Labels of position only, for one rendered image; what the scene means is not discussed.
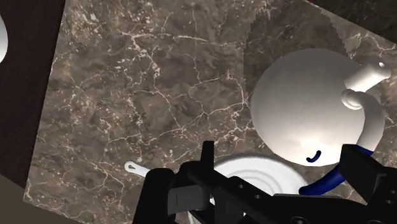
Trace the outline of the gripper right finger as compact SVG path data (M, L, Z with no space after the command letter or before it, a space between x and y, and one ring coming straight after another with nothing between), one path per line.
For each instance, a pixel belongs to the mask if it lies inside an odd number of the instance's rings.
M345 144L338 171L366 202L362 224L397 224L397 168L383 166L358 145Z

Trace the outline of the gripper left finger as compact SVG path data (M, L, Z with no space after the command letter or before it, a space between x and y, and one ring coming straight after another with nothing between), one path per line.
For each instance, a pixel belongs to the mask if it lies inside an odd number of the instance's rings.
M201 224L279 224L272 198L240 177L214 170L214 142L204 141L199 161L178 172L156 168L145 177L132 224L177 224L190 212Z

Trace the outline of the white plate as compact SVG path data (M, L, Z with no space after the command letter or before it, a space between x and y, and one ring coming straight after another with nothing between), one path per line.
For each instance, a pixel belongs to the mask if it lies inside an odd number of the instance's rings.
M290 166L265 157L235 157L217 162L214 169L226 177L238 176L269 195L298 194L307 185Z

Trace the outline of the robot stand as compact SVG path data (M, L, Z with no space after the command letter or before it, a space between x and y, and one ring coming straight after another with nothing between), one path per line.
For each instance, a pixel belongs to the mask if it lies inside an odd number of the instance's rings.
M0 175L26 186L66 0L0 0Z

